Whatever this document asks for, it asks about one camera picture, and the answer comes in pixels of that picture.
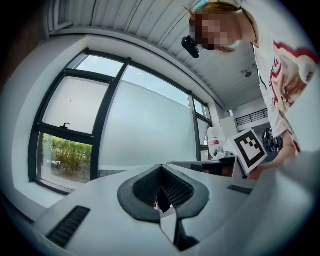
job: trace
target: window latch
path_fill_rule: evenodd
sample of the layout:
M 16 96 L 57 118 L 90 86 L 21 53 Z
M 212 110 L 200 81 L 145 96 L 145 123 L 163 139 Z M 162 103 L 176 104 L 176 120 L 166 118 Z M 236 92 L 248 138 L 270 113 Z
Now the window latch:
M 70 123 L 65 122 L 65 123 L 63 124 L 63 126 L 62 126 L 62 125 L 60 125 L 60 128 L 68 129 L 68 127 L 66 127 L 66 125 L 70 125 Z

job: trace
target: shirt sleeve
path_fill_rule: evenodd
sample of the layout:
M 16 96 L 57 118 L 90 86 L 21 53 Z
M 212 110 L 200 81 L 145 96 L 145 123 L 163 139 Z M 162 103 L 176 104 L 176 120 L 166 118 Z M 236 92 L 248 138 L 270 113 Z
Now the shirt sleeve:
M 262 96 L 264 99 L 264 103 L 266 104 L 266 108 L 268 110 L 268 116 L 269 116 L 269 122 L 272 128 L 272 135 L 274 138 L 280 136 L 283 132 L 287 130 L 284 123 L 281 120 L 281 116 L 276 110 L 274 103 L 272 101 L 272 98 L 270 96 L 270 93 L 268 92 L 268 89 L 266 85 L 263 83 L 261 76 L 259 75 L 260 80 L 260 90 L 262 92 Z

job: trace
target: hand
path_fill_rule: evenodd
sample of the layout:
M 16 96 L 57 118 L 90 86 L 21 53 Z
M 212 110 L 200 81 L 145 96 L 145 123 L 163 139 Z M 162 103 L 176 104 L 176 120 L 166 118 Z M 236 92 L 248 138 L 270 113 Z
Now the hand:
M 249 180 L 257 181 L 262 174 L 262 172 L 266 169 L 266 167 L 262 164 L 258 165 L 254 168 L 249 174 Z

